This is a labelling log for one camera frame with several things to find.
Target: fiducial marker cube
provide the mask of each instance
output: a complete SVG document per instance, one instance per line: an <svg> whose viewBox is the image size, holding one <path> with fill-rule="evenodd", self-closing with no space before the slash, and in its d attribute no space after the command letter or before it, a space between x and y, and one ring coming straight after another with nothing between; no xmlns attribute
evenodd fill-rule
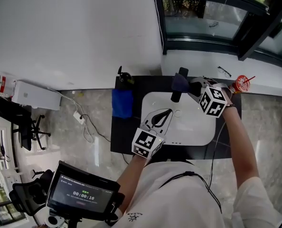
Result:
<svg viewBox="0 0 282 228"><path fill-rule="evenodd" d="M164 144L164 139L148 131L137 128L132 141L132 152L150 159Z"/></svg>
<svg viewBox="0 0 282 228"><path fill-rule="evenodd" d="M227 105L221 88L206 87L199 102L204 114L219 118Z"/></svg>

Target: red cup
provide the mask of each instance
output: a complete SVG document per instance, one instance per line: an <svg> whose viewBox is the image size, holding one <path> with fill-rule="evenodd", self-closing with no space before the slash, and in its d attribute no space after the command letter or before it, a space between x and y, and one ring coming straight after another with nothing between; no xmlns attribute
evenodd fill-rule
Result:
<svg viewBox="0 0 282 228"><path fill-rule="evenodd" d="M248 78L244 75L240 75L235 82L233 82L229 89L232 91L233 94L238 94L241 92L247 92L250 89L250 81L244 83Z"/></svg>

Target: small black fan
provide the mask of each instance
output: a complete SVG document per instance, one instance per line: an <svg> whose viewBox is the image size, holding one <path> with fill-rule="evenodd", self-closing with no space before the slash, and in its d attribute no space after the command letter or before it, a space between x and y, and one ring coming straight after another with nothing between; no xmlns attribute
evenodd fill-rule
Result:
<svg viewBox="0 0 282 228"><path fill-rule="evenodd" d="M120 81L125 84L133 85L135 83L133 77L129 73L122 73L122 66L119 67L118 75L120 76Z"/></svg>

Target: person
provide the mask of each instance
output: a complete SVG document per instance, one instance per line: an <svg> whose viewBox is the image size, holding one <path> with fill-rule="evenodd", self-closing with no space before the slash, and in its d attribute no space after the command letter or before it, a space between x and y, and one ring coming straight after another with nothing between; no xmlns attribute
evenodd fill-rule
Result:
<svg viewBox="0 0 282 228"><path fill-rule="evenodd" d="M222 215L218 202L199 176L172 177L191 171L186 162L155 162L135 155L117 180L125 195L124 214L114 228L274 228L276 214L259 178L255 153L235 107L223 111L235 169L237 195L232 218ZM108 227L101 223L96 226Z"/></svg>

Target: wristband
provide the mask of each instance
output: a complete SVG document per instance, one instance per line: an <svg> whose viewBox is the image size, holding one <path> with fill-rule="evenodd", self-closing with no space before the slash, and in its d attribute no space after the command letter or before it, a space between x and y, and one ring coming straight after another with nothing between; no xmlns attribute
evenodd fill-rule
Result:
<svg viewBox="0 0 282 228"><path fill-rule="evenodd" d="M234 104L228 104L226 105L226 108L229 108L229 107L236 107Z"/></svg>

